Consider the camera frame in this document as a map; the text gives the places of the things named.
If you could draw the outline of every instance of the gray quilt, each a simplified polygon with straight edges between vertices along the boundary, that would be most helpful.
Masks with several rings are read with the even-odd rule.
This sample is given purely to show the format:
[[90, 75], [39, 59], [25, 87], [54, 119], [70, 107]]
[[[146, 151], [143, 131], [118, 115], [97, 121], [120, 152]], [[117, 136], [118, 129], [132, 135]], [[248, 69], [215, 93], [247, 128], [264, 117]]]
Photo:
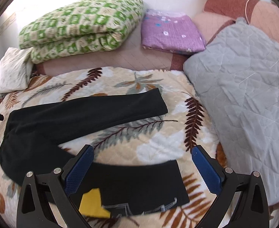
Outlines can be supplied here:
[[239, 18], [184, 63], [210, 114], [228, 164], [261, 173], [279, 202], [279, 44]]

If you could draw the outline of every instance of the pant leg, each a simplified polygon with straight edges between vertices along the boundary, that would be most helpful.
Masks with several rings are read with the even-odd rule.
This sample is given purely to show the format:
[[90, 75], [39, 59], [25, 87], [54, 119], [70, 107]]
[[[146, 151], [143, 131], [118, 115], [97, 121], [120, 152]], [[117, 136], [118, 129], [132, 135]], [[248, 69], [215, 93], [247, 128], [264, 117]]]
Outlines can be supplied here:
[[131, 95], [83, 97], [13, 111], [0, 146], [0, 164], [22, 184], [25, 174], [49, 173], [73, 156], [59, 144], [119, 124], [168, 112], [158, 89]]

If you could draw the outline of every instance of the white pillow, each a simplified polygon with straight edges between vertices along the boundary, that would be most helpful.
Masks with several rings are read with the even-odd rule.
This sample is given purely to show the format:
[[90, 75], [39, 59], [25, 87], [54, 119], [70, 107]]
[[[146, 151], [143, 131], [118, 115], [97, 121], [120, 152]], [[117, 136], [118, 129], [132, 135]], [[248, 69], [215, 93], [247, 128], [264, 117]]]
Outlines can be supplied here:
[[25, 90], [30, 81], [33, 63], [32, 48], [8, 48], [0, 60], [0, 94]]

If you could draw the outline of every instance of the purple fabric with flowers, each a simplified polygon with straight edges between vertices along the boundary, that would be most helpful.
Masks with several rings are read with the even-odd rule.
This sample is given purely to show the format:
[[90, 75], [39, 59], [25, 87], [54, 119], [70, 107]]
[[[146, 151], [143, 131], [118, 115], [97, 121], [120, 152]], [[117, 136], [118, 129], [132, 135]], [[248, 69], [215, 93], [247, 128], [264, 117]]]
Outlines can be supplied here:
[[184, 13], [148, 9], [141, 35], [144, 48], [178, 54], [190, 55], [205, 50], [206, 46], [204, 37]]

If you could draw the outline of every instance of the blue textured pad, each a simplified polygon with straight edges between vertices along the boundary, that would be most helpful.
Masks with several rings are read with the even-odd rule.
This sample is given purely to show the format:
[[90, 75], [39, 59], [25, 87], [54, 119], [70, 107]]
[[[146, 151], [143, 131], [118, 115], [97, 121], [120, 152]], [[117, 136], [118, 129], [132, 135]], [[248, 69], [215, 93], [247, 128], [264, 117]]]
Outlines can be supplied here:
[[197, 146], [192, 149], [192, 160], [209, 191], [218, 196], [222, 191], [221, 178]]
[[68, 196], [76, 193], [93, 160], [94, 149], [89, 146], [66, 176], [65, 192]]

